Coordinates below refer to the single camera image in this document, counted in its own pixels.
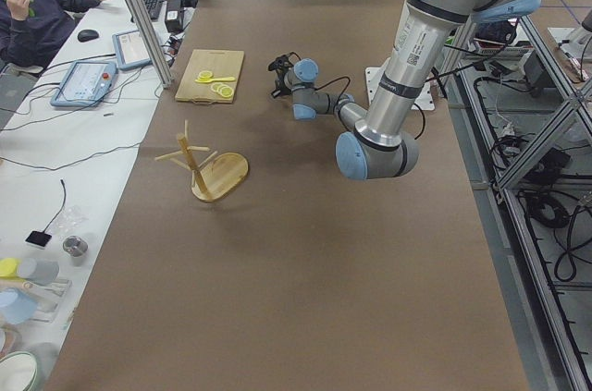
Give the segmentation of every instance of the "white desk surface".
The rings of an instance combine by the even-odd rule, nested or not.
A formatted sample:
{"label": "white desk surface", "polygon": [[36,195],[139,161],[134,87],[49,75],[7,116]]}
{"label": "white desk surface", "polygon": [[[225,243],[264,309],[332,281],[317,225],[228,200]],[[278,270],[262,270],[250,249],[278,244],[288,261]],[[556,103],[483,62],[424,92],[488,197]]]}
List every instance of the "white desk surface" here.
{"label": "white desk surface", "polygon": [[[167,34],[163,13],[153,23],[158,33]],[[83,29],[95,29],[100,37],[80,43],[77,34]],[[108,0],[91,9],[80,21],[64,44],[53,64],[94,55],[113,54],[112,35],[136,29],[124,0]],[[97,58],[115,60],[114,57]],[[62,80],[69,64],[49,69],[37,85]],[[22,336],[17,348],[31,350],[41,356],[45,373],[53,367],[58,351],[68,332],[68,323],[91,274],[119,198],[126,185],[137,156],[137,147],[150,124],[158,96],[160,80],[152,66],[119,72],[115,88],[105,97],[106,103],[94,108],[66,114],[50,121],[21,125],[65,114],[49,104],[54,93],[43,87],[29,95],[20,112],[29,111],[31,97],[45,96],[31,103],[25,116],[14,115],[0,133],[0,158],[27,165],[57,168],[84,159],[94,153],[117,150],[56,171],[29,168],[4,161],[0,165],[0,258],[34,257],[59,262],[59,277],[72,281],[72,286],[59,305],[50,323],[28,321],[16,326]],[[44,250],[25,242],[32,230],[43,230],[58,211],[63,191],[59,180],[66,184],[67,201],[64,212],[57,217],[48,232],[53,234]],[[83,263],[75,266],[62,250],[65,237],[76,235],[89,246]]]}

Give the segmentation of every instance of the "wooden stand base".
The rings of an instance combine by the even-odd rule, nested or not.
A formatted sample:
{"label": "wooden stand base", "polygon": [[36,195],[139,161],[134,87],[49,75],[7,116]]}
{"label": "wooden stand base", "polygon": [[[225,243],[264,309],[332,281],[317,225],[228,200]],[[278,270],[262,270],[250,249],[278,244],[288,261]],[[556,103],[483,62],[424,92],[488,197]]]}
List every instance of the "wooden stand base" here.
{"label": "wooden stand base", "polygon": [[215,202],[230,194],[247,177],[249,162],[239,153],[223,153],[201,168],[200,173],[206,190],[200,189],[193,176],[193,195],[202,202]]}
{"label": "wooden stand base", "polygon": [[[155,160],[170,160],[191,171],[191,192],[202,202],[215,202],[230,194],[249,174],[249,162],[239,153],[210,153],[200,164],[195,162],[192,151],[210,148],[189,145],[189,125],[185,121],[185,133],[177,134],[180,151],[160,155]],[[183,155],[187,164],[175,157]]]}

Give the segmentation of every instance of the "black wire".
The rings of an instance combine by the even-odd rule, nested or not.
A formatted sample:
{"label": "black wire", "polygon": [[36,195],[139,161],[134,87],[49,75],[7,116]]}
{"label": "black wire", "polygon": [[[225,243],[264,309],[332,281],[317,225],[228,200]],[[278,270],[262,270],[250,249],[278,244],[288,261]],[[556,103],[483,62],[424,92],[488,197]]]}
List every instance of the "black wire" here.
{"label": "black wire", "polygon": [[156,85],[156,87],[154,88],[154,97],[160,98],[160,95],[156,94],[156,91],[158,91],[158,88],[160,88],[162,85],[163,85],[163,83],[158,83]]}
{"label": "black wire", "polygon": [[29,167],[31,169],[40,169],[43,171],[50,171],[50,172],[55,172],[55,171],[59,171],[60,169],[64,169],[65,167],[69,167],[69,166],[73,166],[73,165],[77,165],[78,163],[83,163],[86,162],[88,160],[91,160],[95,157],[100,157],[102,155],[107,155],[108,153],[114,153],[115,151],[120,151],[120,150],[124,150],[124,149],[132,149],[135,148],[137,146],[139,146],[142,142],[139,141],[135,144],[131,144],[130,146],[117,146],[116,148],[110,149],[109,151],[100,151],[98,153],[93,153],[91,155],[89,155],[88,157],[84,157],[81,158],[80,160],[76,160],[75,162],[72,163],[67,163],[65,165],[61,165],[61,166],[57,166],[57,167],[48,167],[48,166],[38,166],[38,165],[30,165],[28,163],[22,163],[22,162],[17,162],[15,160],[11,160],[9,158],[3,157],[0,155],[0,160],[4,160],[6,162],[12,163],[13,165],[19,165],[19,166],[24,166],[24,167]]}
{"label": "black wire", "polygon": [[[555,274],[557,279],[560,280],[561,282],[571,282],[572,280],[575,279],[575,276],[577,275],[577,265],[575,264],[576,260],[579,260],[580,262],[583,262],[586,264],[592,264],[592,262],[590,262],[589,260],[584,259],[584,258],[575,254],[575,252],[577,250],[581,250],[582,248],[584,248],[585,246],[590,244],[592,242],[592,238],[589,238],[588,240],[584,241],[583,243],[580,243],[579,245],[572,246],[572,235],[574,233],[574,226],[575,226],[575,220],[577,219],[577,215],[579,215],[584,210],[587,210],[588,215],[590,215],[590,217],[592,217],[592,213],[590,212],[589,208],[587,208],[586,206],[584,208],[585,209],[582,209],[582,206],[580,204],[575,205],[575,208],[573,209],[573,213],[571,215],[570,224],[568,225],[568,229],[567,229],[565,246],[563,246],[561,244],[559,238],[557,237],[556,230],[555,229],[553,230],[553,237],[555,238],[555,241],[563,249],[563,253],[558,257],[558,259],[555,262],[555,265],[553,267],[553,274]],[[560,275],[559,271],[561,268],[561,263],[563,262],[565,257],[567,257],[567,261],[570,264],[571,272],[566,277],[563,277]]]}
{"label": "black wire", "polygon": [[[508,46],[509,46],[509,44],[508,43],[505,43],[494,54],[491,54],[491,55],[489,55],[489,56],[487,56],[487,57],[485,57],[485,58],[483,58],[481,60],[474,61],[470,65],[466,65],[466,66],[463,66],[463,67],[457,67],[456,69],[453,69],[453,70],[451,70],[449,72],[444,72],[443,74],[439,74],[438,77],[439,78],[447,77],[448,75],[457,74],[459,72],[462,72],[463,70],[466,70],[468,68],[474,67],[475,65],[479,65],[481,63],[485,63],[486,61],[490,60],[494,56],[501,54],[506,49],[506,47],[508,47]],[[426,82],[433,81],[434,79],[436,79],[436,77],[433,77],[431,79],[427,79]]]}
{"label": "black wire", "polygon": [[[71,110],[71,111],[67,111],[67,112],[65,112],[65,113],[63,113],[63,114],[59,114],[59,115],[57,115],[57,116],[50,116],[49,118],[44,118],[44,119],[42,119],[42,120],[33,120],[33,121],[30,121],[29,123],[23,123],[23,124],[22,124],[22,125],[20,125],[20,126],[16,126],[15,128],[4,128],[4,129],[0,129],[0,132],[9,132],[9,131],[13,131],[13,130],[18,130],[18,129],[21,129],[21,128],[25,128],[25,127],[26,127],[26,126],[28,126],[28,125],[34,125],[34,124],[36,124],[36,123],[43,123],[43,122],[45,122],[45,121],[51,121],[51,120],[55,120],[56,118],[60,118],[61,116],[68,116],[68,115],[70,115],[70,114],[74,114],[75,112],[79,112],[79,111],[82,111],[82,110],[84,110],[84,109],[89,109],[89,108],[91,108],[91,107],[95,107],[95,106],[97,106],[97,105],[98,105],[98,104],[100,104],[100,103],[104,103],[104,104],[117,104],[117,103],[119,103],[119,101],[120,101],[120,99],[121,99],[121,93],[123,92],[123,88],[124,88],[124,87],[126,87],[128,84],[131,84],[131,83],[133,83],[133,82],[134,82],[136,79],[138,79],[138,78],[140,77],[140,74],[142,73],[142,70],[143,70],[145,67],[148,67],[148,66],[150,66],[150,64],[148,64],[148,65],[144,65],[144,66],[140,67],[140,69],[139,69],[139,70],[137,70],[137,71],[136,71],[134,74],[132,74],[131,76],[129,76],[129,77],[128,77],[128,79],[126,79],[126,80],[125,80],[123,83],[121,83],[121,85],[119,85],[119,86],[116,86],[116,87],[114,87],[113,89],[111,89],[110,91],[106,92],[106,93],[105,93],[105,96],[104,96],[102,99],[100,99],[100,100],[95,100],[95,101],[94,101],[94,102],[92,102],[91,104],[88,104],[88,105],[85,105],[85,106],[79,107],[79,108],[77,108],[77,109],[73,109],[73,110]],[[113,102],[108,102],[108,101],[105,101],[105,97],[106,97],[106,96],[107,96],[109,93],[111,93],[111,92],[114,92],[114,91],[116,91],[117,89],[120,89],[120,91],[119,91],[119,94],[117,95],[117,98],[116,98],[116,100],[115,100],[115,101],[113,101]]]}
{"label": "black wire", "polygon": [[350,83],[352,82],[352,79],[350,79],[350,77],[348,77],[347,75],[344,75],[343,77],[338,77],[336,79],[333,79],[329,83],[325,83],[323,86],[319,86],[318,88],[314,88],[314,90],[315,91],[320,91],[321,89],[326,88],[330,84],[333,84],[333,83],[335,83],[337,81],[341,81],[342,79],[346,79],[347,80],[347,83],[345,84],[345,88],[343,88],[343,90],[341,91],[341,94],[340,95],[342,95],[345,91],[347,91],[348,87],[350,86]]}
{"label": "black wire", "polygon": [[[40,84],[39,86],[35,86],[34,88],[31,88],[27,91],[27,93],[25,93],[25,96],[23,97],[23,101],[25,98],[27,98],[27,96],[29,96],[29,94],[31,94],[31,92],[36,91],[39,88],[42,88],[43,86],[56,86],[59,83],[44,83],[44,84]],[[16,114],[17,116],[27,116],[28,114],[31,113],[31,104],[32,102],[34,102],[35,100],[39,100],[40,98],[43,98],[44,96],[47,95],[47,93],[49,93],[49,91],[46,91],[43,95],[38,95],[36,97],[33,97],[31,99],[29,99],[29,110],[27,112],[19,112],[18,110],[13,111],[12,109],[6,109],[4,107],[0,107],[0,111],[5,111],[5,112],[11,112],[12,114]]]}
{"label": "black wire", "polygon": [[442,96],[448,100],[448,94],[446,93],[446,88],[444,87],[444,83],[442,82],[442,79],[440,78],[440,74],[435,67],[432,67],[432,74],[434,75],[434,78],[436,79],[436,82],[438,83],[440,91],[442,92]]}
{"label": "black wire", "polygon": [[426,113],[424,112],[424,110],[421,108],[421,106],[417,103],[413,103],[413,106],[415,106],[418,110],[419,113],[422,115],[422,130],[419,131],[419,134],[417,134],[415,136],[415,139],[419,139],[422,135],[424,135],[424,132],[426,131]]}
{"label": "black wire", "polygon": [[66,205],[66,183],[64,183],[63,179],[60,179],[59,182],[62,184],[62,190],[64,191],[64,199],[62,200],[62,205],[60,206],[59,211],[57,211],[57,213],[55,213],[54,218],[52,218],[51,221],[47,224],[47,226],[45,227],[43,232],[45,232],[47,230],[47,228],[54,222],[54,220],[57,218],[57,216],[62,211],[64,211],[64,206]]}
{"label": "black wire", "polygon": [[[500,79],[494,79],[493,77],[479,77],[478,79],[476,79],[473,82],[473,87],[475,87],[476,84],[478,85],[478,83],[480,83],[481,81],[491,81],[491,82],[494,82],[496,84],[499,84],[500,86],[504,86],[506,88],[510,88],[510,89],[512,89],[514,91],[522,92],[522,93],[527,93],[527,92],[532,91],[532,87],[530,86],[530,84],[528,84],[527,81],[519,80],[519,79],[504,79],[504,80],[500,80]],[[508,83],[519,83],[519,84],[523,84],[523,85],[526,86],[526,88],[525,89],[516,88],[515,86],[512,86],[511,84],[508,84]]]}
{"label": "black wire", "polygon": [[87,56],[85,58],[77,58],[75,60],[69,60],[69,61],[63,61],[61,63],[55,63],[54,65],[50,66],[50,67],[46,67],[43,72],[41,73],[41,75],[45,74],[45,72],[47,72],[49,69],[52,69],[54,67],[58,67],[58,66],[62,66],[62,65],[69,65],[70,63],[74,63],[75,61],[81,61],[81,60],[92,60],[94,58],[102,58],[105,56],[115,56],[115,54],[102,54],[102,55],[94,55],[94,56]]}
{"label": "black wire", "polygon": [[567,180],[592,180],[592,174],[561,174],[558,178]]}
{"label": "black wire", "polygon": [[584,50],[582,51],[582,59],[580,60],[580,80],[582,82],[585,81],[584,80],[584,54],[586,53],[586,49],[590,45],[590,42],[592,42],[592,36],[590,36],[590,38],[588,38],[588,41],[586,42],[586,46],[584,46]]}
{"label": "black wire", "polygon": [[[556,189],[539,189],[539,190],[521,189],[518,192],[518,198],[525,199],[526,198],[525,194],[527,191],[532,191],[536,195],[541,195],[541,194],[545,195],[545,194],[555,193],[555,194],[560,194],[560,195],[567,197],[569,199],[572,199],[575,202],[580,201],[580,199],[578,199],[574,195],[568,194],[567,192],[563,192],[561,190],[556,190]],[[524,218],[527,219],[527,224],[528,224],[529,232],[531,233],[531,237],[533,237],[534,241],[539,241],[540,238],[537,238],[537,236],[535,235],[534,229],[532,228],[532,215],[529,212],[527,212],[527,210],[524,208],[524,206],[522,205],[521,202],[519,202],[519,204],[523,209]],[[572,245],[572,237],[573,237],[573,233],[574,233],[575,221],[576,221],[578,215],[582,214],[582,213],[587,213],[590,216],[590,218],[592,218],[592,210],[588,206],[582,206],[580,204],[576,204],[573,209],[573,212],[569,215],[570,223],[569,223],[567,231],[566,231],[565,245],[563,245],[561,243],[559,236],[557,235],[557,229],[553,229],[553,238],[555,239],[555,242],[563,250],[563,252],[560,254],[560,256],[557,258],[557,260],[555,261],[555,263],[553,265],[553,274],[561,282],[570,282],[570,281],[574,280],[574,278],[577,275],[577,265],[575,263],[576,260],[579,260],[580,262],[583,262],[586,264],[592,264],[592,262],[590,262],[589,260],[584,259],[583,257],[580,257],[577,254],[575,254],[575,252],[577,250],[581,250],[582,248],[584,248],[587,245],[589,245],[590,243],[592,243],[592,238],[589,238],[588,240],[584,241],[583,243],[580,243],[579,245],[575,245],[575,246]],[[567,262],[570,264],[570,269],[571,269],[570,273],[567,276],[560,275],[561,265],[563,264],[564,260],[567,260]]]}
{"label": "black wire", "polygon": [[[504,153],[503,147],[511,146],[511,147],[518,148],[518,146],[520,146],[521,144],[528,143],[528,140],[526,140],[524,138],[528,135],[530,135],[530,134],[505,135],[503,137],[499,137],[498,139],[496,139],[494,141],[494,143],[491,145],[491,148],[489,149],[489,156],[491,157],[491,160],[492,160],[491,164],[493,164],[493,166],[496,169],[499,169],[500,171],[506,170],[508,168],[508,166],[510,165],[510,159],[508,158],[508,155],[506,155]],[[494,163],[493,153],[495,151],[497,151],[497,155],[499,156],[501,161],[505,164],[505,166],[498,166]]]}
{"label": "black wire", "polygon": [[449,49],[454,49],[455,51],[465,52],[465,53],[470,54],[470,55],[488,56],[488,55],[485,55],[485,54],[479,54],[478,52],[475,52],[475,51],[469,51],[468,49],[462,49],[461,47],[451,46],[449,44],[444,44],[444,47],[448,47]]}
{"label": "black wire", "polygon": [[592,146],[592,144],[585,144],[583,146],[574,146],[573,148],[563,148],[560,149],[560,151],[573,151],[574,149],[584,149],[584,148],[589,148],[590,146]]}

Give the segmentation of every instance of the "black cable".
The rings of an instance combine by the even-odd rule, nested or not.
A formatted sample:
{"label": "black cable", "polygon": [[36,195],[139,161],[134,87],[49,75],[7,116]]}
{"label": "black cable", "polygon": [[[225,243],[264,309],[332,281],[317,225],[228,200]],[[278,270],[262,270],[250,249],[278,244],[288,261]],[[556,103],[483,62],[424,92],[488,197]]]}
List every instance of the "black cable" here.
{"label": "black cable", "polygon": [[[475,87],[475,84],[478,85],[478,83],[480,83],[481,81],[491,81],[491,82],[494,82],[496,84],[499,84],[500,86],[503,86],[505,88],[510,88],[510,89],[512,89],[514,91],[522,92],[522,93],[528,93],[528,92],[532,91],[532,87],[525,80],[520,80],[520,79],[495,79],[493,77],[479,77],[478,79],[476,79],[473,82],[473,87]],[[526,88],[524,88],[524,89],[517,88],[517,87],[512,86],[511,84],[508,84],[508,83],[523,84],[523,85],[526,86]]]}
{"label": "black cable", "polygon": [[333,83],[335,83],[337,81],[340,81],[342,79],[346,79],[347,80],[347,83],[345,84],[345,87],[341,91],[341,94],[340,95],[342,95],[345,91],[347,91],[348,87],[350,86],[350,83],[352,82],[352,79],[350,79],[350,77],[348,77],[347,75],[344,75],[343,77],[337,77],[336,79],[331,80],[329,83],[325,83],[323,86],[319,86],[318,88],[314,88],[314,90],[315,91],[320,91],[321,89],[324,89],[327,86],[329,86],[329,85],[331,85],[331,84],[333,84]]}
{"label": "black cable", "polygon": [[424,132],[426,131],[426,113],[419,104],[413,103],[413,106],[415,106],[419,110],[419,113],[422,115],[422,129],[419,131],[419,134],[415,136],[415,139],[417,140],[422,135],[424,135]]}
{"label": "black cable", "polygon": [[436,82],[438,83],[440,91],[442,92],[442,96],[448,100],[448,94],[446,93],[446,88],[444,87],[444,83],[442,82],[442,79],[440,78],[440,74],[439,74],[438,70],[436,69],[436,67],[432,67],[432,74],[434,75],[434,78],[436,79]]}
{"label": "black cable", "polygon": [[[79,112],[79,111],[82,111],[84,109],[89,109],[91,107],[95,107],[95,106],[97,106],[100,103],[104,103],[104,104],[117,104],[117,103],[119,103],[119,101],[121,99],[121,93],[123,91],[123,88],[126,87],[128,84],[133,83],[136,79],[138,79],[140,77],[140,74],[142,73],[142,70],[145,67],[148,67],[148,66],[150,66],[150,64],[147,64],[147,65],[144,65],[144,66],[140,67],[139,70],[137,70],[134,74],[132,74],[131,76],[129,76],[128,79],[126,79],[123,83],[121,83],[121,85],[116,86],[113,89],[111,89],[108,92],[106,92],[105,93],[105,96],[102,99],[100,99],[100,100],[95,100],[91,104],[88,104],[86,106],[79,107],[77,109],[73,109],[71,111],[67,111],[67,112],[65,112],[63,114],[59,114],[57,116],[50,116],[49,118],[44,118],[42,120],[33,120],[33,121],[30,121],[29,123],[23,123],[20,126],[16,126],[15,128],[4,128],[4,129],[0,129],[0,132],[10,132],[10,131],[13,131],[13,130],[18,130],[18,129],[21,129],[21,128],[25,128],[28,125],[34,125],[36,123],[43,123],[45,121],[55,120],[56,118],[60,118],[61,116],[68,116],[70,114],[74,114],[75,112]],[[107,102],[107,101],[105,101],[105,97],[109,93],[111,93],[113,91],[116,91],[117,89],[120,89],[120,91],[119,91],[119,94],[118,94],[116,100],[114,102]]]}
{"label": "black cable", "polygon": [[160,98],[160,95],[158,95],[156,92],[158,91],[158,88],[160,88],[162,85],[163,85],[163,83],[158,83],[156,85],[156,87],[154,88],[154,97]]}
{"label": "black cable", "polygon": [[[567,192],[563,192],[561,190],[556,190],[556,189],[539,189],[539,190],[521,189],[518,192],[518,199],[526,199],[527,200],[527,196],[529,196],[529,195],[530,196],[548,196],[548,195],[550,195],[550,193],[562,195],[562,196],[567,197],[575,202],[580,201],[580,199],[578,199],[574,195],[569,194]],[[519,202],[519,204],[523,209],[524,218],[526,219],[526,224],[527,224],[529,233],[531,234],[531,237],[533,238],[533,240],[535,242],[539,241],[540,238],[537,238],[535,231],[532,228],[532,223],[531,223],[531,220],[535,217],[533,217],[530,214],[531,213],[530,209],[526,210],[521,202]],[[564,210],[563,213],[565,214],[567,212],[567,209],[564,206],[562,206],[562,209]],[[575,277],[577,275],[577,265],[575,263],[576,261],[580,261],[580,262],[586,263],[586,264],[592,264],[591,261],[589,261],[583,257],[580,257],[579,255],[577,255],[575,253],[576,251],[581,250],[582,248],[584,248],[587,245],[589,245],[590,243],[592,243],[592,238],[589,238],[586,241],[584,241],[583,243],[580,243],[575,246],[572,243],[575,221],[577,220],[578,216],[582,213],[587,213],[590,216],[590,218],[592,218],[592,210],[588,206],[581,205],[579,203],[575,205],[573,212],[571,214],[567,215],[567,219],[569,219],[569,223],[567,224],[568,228],[566,231],[565,244],[563,244],[560,241],[559,236],[557,235],[557,230],[560,227],[565,227],[565,226],[554,226],[552,228],[553,229],[553,238],[555,239],[555,242],[557,243],[557,245],[559,245],[560,248],[563,250],[563,252],[559,255],[559,257],[557,258],[557,260],[555,261],[555,263],[553,265],[553,274],[561,282],[570,282],[575,279]],[[570,272],[567,276],[560,275],[561,265],[564,264],[564,261],[567,261],[570,265]]]}
{"label": "black cable", "polygon": [[[23,101],[25,98],[27,98],[27,96],[29,96],[33,91],[36,91],[39,88],[42,88],[43,86],[56,86],[59,83],[44,83],[44,84],[40,84],[39,86],[35,86],[34,88],[31,88],[27,91],[27,93],[25,93],[25,96],[23,97]],[[31,99],[29,99],[29,110],[27,112],[19,112],[18,110],[14,111],[12,109],[6,109],[4,107],[0,107],[0,111],[5,111],[5,112],[11,112],[12,114],[16,114],[17,116],[27,116],[28,114],[31,113],[31,104],[32,102],[34,102],[35,100],[39,100],[40,98],[43,98],[44,96],[47,95],[47,93],[49,93],[49,91],[46,91],[44,94],[42,95],[38,95],[36,97],[33,97]]]}
{"label": "black cable", "polygon": [[468,49],[462,49],[461,47],[451,46],[450,44],[444,44],[444,47],[448,47],[449,49],[454,49],[455,51],[459,51],[459,52],[465,52],[465,53],[470,54],[470,55],[488,56],[488,55],[485,55],[485,54],[479,54],[478,52],[475,52],[475,51],[469,51]]}
{"label": "black cable", "polygon": [[[493,53],[493,54],[491,54],[491,55],[489,55],[489,56],[486,56],[485,58],[483,58],[483,59],[481,59],[481,60],[474,61],[474,62],[473,62],[473,63],[471,63],[470,65],[466,65],[466,66],[463,66],[463,67],[457,67],[456,69],[453,69],[453,70],[451,70],[451,71],[449,71],[449,72],[444,72],[443,74],[439,74],[439,76],[438,76],[438,77],[439,77],[439,78],[442,78],[442,77],[448,77],[448,75],[457,74],[457,73],[459,73],[459,72],[462,72],[463,70],[466,70],[466,69],[469,69],[469,68],[471,68],[471,67],[474,67],[475,65],[479,65],[479,64],[481,64],[481,63],[485,63],[486,61],[490,60],[490,59],[491,59],[491,58],[493,58],[494,56],[501,54],[501,53],[502,53],[502,52],[503,52],[503,51],[506,49],[506,47],[508,47],[508,46],[509,46],[509,44],[508,44],[508,43],[505,43],[505,44],[503,44],[503,45],[501,46],[501,48],[500,48],[500,49],[498,49],[498,50],[497,50],[495,53]],[[426,82],[433,81],[434,79],[436,79],[436,77],[433,77],[433,78],[431,78],[431,79],[427,79],[427,80],[426,80]]]}
{"label": "black cable", "polygon": [[64,191],[64,199],[62,200],[62,205],[60,206],[59,211],[57,211],[57,213],[55,213],[54,218],[52,218],[51,221],[47,224],[47,226],[45,227],[43,232],[47,231],[47,228],[54,222],[54,220],[57,219],[57,216],[62,211],[64,211],[64,206],[66,205],[66,183],[64,183],[63,179],[60,179],[59,182],[62,184],[62,190]]}
{"label": "black cable", "polygon": [[[577,219],[577,215],[579,215],[583,211],[587,211],[588,215],[590,215],[590,217],[592,217],[592,213],[590,212],[589,208],[584,206],[584,209],[583,209],[583,207],[580,204],[575,205],[575,208],[573,209],[573,213],[571,216],[570,224],[567,229],[565,246],[563,246],[561,244],[559,238],[557,237],[556,230],[553,229],[553,237],[555,238],[555,241],[557,242],[557,244],[563,249],[563,253],[558,257],[557,261],[555,262],[555,265],[553,266],[553,274],[555,274],[555,277],[557,277],[557,279],[560,280],[561,282],[571,282],[572,280],[575,279],[575,276],[577,275],[577,265],[575,264],[576,260],[579,260],[580,262],[583,262],[586,264],[592,264],[592,262],[590,262],[589,260],[584,259],[584,258],[575,254],[575,252],[577,250],[581,250],[585,246],[592,243],[592,238],[589,238],[588,240],[584,241],[583,243],[580,243],[579,245],[572,246],[572,235],[574,233],[575,221]],[[567,276],[561,276],[560,275],[561,263],[563,262],[563,260],[566,257],[567,257],[566,260],[570,264],[571,272]]]}
{"label": "black cable", "polygon": [[560,174],[558,178],[566,180],[592,180],[591,174]]}
{"label": "black cable", "polygon": [[563,204],[549,193],[525,194],[526,208],[532,218],[550,229],[561,229],[569,225],[570,214]]}
{"label": "black cable", "polygon": [[115,151],[121,151],[124,149],[132,149],[135,148],[137,146],[140,146],[142,142],[139,141],[135,144],[131,144],[130,146],[117,146],[116,148],[110,149],[109,151],[100,151],[98,153],[93,153],[91,155],[89,155],[88,157],[84,157],[81,158],[80,160],[76,160],[75,162],[72,163],[67,163],[65,165],[61,165],[61,166],[57,166],[57,167],[48,167],[48,166],[38,166],[38,165],[30,165],[27,163],[22,163],[22,162],[17,162],[15,160],[11,160],[9,158],[3,157],[0,155],[0,160],[4,160],[6,162],[12,163],[13,165],[19,165],[19,166],[24,166],[24,167],[29,167],[31,169],[40,169],[43,171],[50,171],[50,172],[55,172],[55,171],[59,171],[60,169],[64,169],[65,167],[69,167],[69,166],[73,166],[73,165],[77,165],[78,163],[83,163],[86,162],[88,160],[91,160],[95,157],[100,157],[103,155],[107,155],[108,153],[114,153]]}
{"label": "black cable", "polygon": [[586,46],[584,46],[584,50],[582,51],[582,59],[580,60],[580,80],[582,82],[585,81],[584,80],[584,55],[586,54],[586,49],[590,45],[590,42],[592,42],[592,36],[590,36],[590,38],[588,38],[588,41],[586,42]]}
{"label": "black cable", "polygon": [[560,149],[560,151],[564,151],[564,152],[566,152],[566,151],[573,151],[575,149],[589,148],[590,146],[592,146],[592,144],[585,144],[583,146],[574,146],[573,148],[563,148],[563,149]]}
{"label": "black cable", "polygon": [[[529,135],[529,134],[505,135],[503,137],[499,137],[498,139],[496,139],[494,141],[494,143],[491,145],[491,148],[489,148],[489,157],[491,157],[493,166],[500,171],[505,171],[508,168],[508,166],[510,165],[510,158],[504,152],[504,147],[513,147],[513,148],[520,149],[519,146],[521,144],[528,143],[528,140],[526,140],[524,138],[527,135]],[[495,160],[493,158],[493,153],[495,151],[497,151],[497,155],[499,156],[501,161],[504,163],[504,166],[499,166],[499,165],[496,165],[495,163],[493,163]]]}
{"label": "black cable", "polygon": [[52,65],[52,66],[50,66],[50,67],[46,67],[46,68],[45,68],[45,69],[42,71],[42,73],[40,74],[40,76],[41,76],[41,75],[44,75],[44,74],[45,74],[45,72],[47,72],[49,69],[52,69],[52,68],[54,68],[54,67],[58,67],[58,66],[62,66],[62,65],[69,65],[70,63],[74,63],[75,61],[81,61],[81,60],[92,60],[92,59],[94,59],[94,58],[102,58],[102,57],[105,57],[105,56],[115,56],[115,54],[102,54],[102,55],[87,56],[87,57],[85,57],[85,58],[77,58],[77,59],[75,59],[75,60],[69,60],[69,61],[63,61],[63,62],[61,62],[61,63],[55,63],[54,65]]}

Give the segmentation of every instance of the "white bowl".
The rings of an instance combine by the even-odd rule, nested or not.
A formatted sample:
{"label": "white bowl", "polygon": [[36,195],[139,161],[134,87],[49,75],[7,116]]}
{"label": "white bowl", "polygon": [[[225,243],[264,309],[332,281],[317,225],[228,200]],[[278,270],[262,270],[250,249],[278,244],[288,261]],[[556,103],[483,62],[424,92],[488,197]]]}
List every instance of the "white bowl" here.
{"label": "white bowl", "polygon": [[2,391],[34,391],[38,388],[39,364],[30,352],[16,351],[0,360]]}

